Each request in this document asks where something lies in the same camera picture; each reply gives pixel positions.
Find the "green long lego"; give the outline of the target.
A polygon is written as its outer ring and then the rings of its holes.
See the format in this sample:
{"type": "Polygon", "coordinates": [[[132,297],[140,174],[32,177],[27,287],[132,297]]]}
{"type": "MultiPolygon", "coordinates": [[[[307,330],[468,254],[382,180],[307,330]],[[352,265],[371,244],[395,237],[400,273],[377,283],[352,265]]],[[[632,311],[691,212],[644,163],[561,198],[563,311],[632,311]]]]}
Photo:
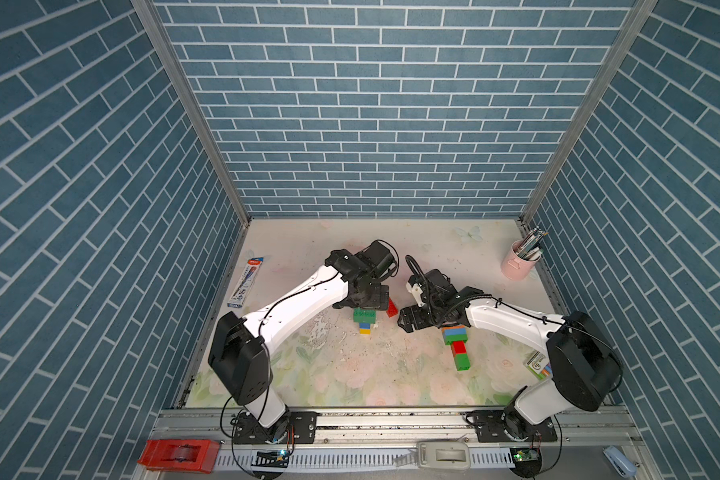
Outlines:
{"type": "Polygon", "coordinates": [[[376,323],[377,312],[375,310],[366,310],[356,308],[353,311],[353,321],[358,324],[372,325],[376,323]]]}
{"type": "Polygon", "coordinates": [[[457,333],[454,335],[445,335],[443,339],[446,345],[451,345],[456,342],[466,342],[468,340],[468,336],[466,333],[457,333]]]}

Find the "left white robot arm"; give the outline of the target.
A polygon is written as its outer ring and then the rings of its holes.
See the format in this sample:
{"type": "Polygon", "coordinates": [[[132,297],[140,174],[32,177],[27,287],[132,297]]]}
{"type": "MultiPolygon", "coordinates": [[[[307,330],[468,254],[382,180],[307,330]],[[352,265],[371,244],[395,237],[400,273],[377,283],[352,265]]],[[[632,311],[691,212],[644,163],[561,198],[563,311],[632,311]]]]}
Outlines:
{"type": "Polygon", "coordinates": [[[224,314],[209,345],[208,365],[240,407],[229,433],[252,428],[256,443],[278,444],[295,434],[291,411],[272,386],[274,353],[293,333],[329,307],[386,311],[400,256],[384,240],[357,253],[333,250],[307,280],[267,306],[241,317],[224,314]]]}

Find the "light blue long lego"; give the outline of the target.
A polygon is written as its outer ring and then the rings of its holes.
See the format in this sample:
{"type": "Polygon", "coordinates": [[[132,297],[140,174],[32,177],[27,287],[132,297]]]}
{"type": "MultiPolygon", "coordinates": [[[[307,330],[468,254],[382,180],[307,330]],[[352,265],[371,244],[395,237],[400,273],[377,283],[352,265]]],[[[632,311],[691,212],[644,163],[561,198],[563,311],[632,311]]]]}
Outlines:
{"type": "Polygon", "coordinates": [[[457,326],[457,327],[461,327],[461,328],[457,328],[457,329],[453,329],[453,330],[447,330],[447,331],[441,330],[441,332],[442,332],[443,336],[445,336],[445,335],[454,335],[454,334],[457,334],[457,333],[466,333],[466,334],[467,334],[467,328],[466,328],[466,327],[463,327],[463,326],[457,326]]]}

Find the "green small square lego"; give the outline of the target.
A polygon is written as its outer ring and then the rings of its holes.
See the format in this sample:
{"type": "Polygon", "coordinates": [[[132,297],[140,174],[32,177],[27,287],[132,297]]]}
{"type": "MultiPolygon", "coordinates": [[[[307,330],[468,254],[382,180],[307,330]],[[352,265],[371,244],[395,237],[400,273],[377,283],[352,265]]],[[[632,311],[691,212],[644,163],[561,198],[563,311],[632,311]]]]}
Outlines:
{"type": "Polygon", "coordinates": [[[459,353],[453,356],[455,368],[457,371],[467,371],[471,367],[469,356],[466,353],[459,353]]]}

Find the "red small lego brick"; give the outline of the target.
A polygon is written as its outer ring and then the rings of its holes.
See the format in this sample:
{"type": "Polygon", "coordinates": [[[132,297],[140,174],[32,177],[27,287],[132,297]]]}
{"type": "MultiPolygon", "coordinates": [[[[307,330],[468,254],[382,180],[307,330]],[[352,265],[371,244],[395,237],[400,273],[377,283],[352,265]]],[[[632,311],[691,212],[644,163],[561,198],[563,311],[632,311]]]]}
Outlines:
{"type": "Polygon", "coordinates": [[[452,354],[454,356],[466,355],[467,350],[464,341],[454,341],[450,345],[452,354]]]}

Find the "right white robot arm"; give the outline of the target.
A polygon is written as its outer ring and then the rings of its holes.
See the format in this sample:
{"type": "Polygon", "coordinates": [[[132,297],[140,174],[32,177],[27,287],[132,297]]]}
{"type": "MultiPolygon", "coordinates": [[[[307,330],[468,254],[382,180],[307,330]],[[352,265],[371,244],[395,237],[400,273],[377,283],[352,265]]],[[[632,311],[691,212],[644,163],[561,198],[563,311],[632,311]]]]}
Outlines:
{"type": "Polygon", "coordinates": [[[541,355],[550,373],[521,388],[493,418],[513,441],[543,439],[557,414],[576,408],[595,412],[616,390],[624,369],[615,348],[589,315],[533,312],[473,287],[456,289],[437,269],[425,272],[412,256],[407,291],[415,303],[400,310],[397,324],[407,333],[436,328],[457,365],[465,365],[468,329],[514,340],[541,355]]]}

